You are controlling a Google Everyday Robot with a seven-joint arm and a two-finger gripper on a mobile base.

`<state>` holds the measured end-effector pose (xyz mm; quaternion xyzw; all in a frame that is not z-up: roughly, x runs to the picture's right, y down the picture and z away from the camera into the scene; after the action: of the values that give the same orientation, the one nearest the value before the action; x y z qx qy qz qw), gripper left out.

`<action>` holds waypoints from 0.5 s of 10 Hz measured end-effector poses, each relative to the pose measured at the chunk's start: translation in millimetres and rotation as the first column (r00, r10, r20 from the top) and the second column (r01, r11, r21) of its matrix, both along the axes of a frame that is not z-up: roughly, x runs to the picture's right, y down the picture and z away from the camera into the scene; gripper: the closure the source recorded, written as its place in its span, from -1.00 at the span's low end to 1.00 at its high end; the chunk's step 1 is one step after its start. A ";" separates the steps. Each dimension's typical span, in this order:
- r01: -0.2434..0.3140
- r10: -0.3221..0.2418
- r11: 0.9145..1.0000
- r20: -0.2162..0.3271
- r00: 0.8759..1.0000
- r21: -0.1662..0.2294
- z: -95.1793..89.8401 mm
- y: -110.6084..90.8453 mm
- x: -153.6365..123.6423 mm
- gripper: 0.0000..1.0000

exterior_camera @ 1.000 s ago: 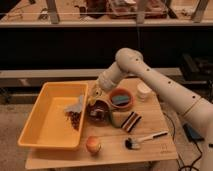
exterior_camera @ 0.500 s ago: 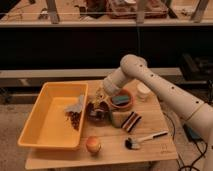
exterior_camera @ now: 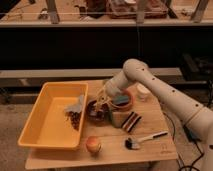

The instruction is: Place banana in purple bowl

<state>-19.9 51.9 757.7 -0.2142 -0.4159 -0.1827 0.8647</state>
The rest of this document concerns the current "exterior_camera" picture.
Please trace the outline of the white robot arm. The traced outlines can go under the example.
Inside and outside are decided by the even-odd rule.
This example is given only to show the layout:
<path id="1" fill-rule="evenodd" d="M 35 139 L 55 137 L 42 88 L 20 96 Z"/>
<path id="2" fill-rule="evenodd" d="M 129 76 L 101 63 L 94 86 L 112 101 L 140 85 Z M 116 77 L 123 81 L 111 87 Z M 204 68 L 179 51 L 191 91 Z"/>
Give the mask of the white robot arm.
<path id="1" fill-rule="evenodd" d="M 105 83 L 105 92 L 114 97 L 135 82 L 149 89 L 206 143 L 201 171 L 213 171 L 213 111 L 155 77 L 147 64 L 137 59 L 128 59 L 123 64 L 123 69 Z"/>

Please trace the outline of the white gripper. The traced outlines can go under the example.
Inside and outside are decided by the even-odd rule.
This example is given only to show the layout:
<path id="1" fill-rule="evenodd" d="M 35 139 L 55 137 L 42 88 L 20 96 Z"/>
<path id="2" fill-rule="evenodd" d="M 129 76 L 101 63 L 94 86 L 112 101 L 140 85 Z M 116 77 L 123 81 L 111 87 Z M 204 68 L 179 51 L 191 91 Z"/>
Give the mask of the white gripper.
<path id="1" fill-rule="evenodd" d="M 105 92 L 109 97 L 115 97 L 121 94 L 123 90 L 131 85 L 131 81 L 127 79 L 123 71 L 120 71 L 113 78 L 105 83 Z"/>

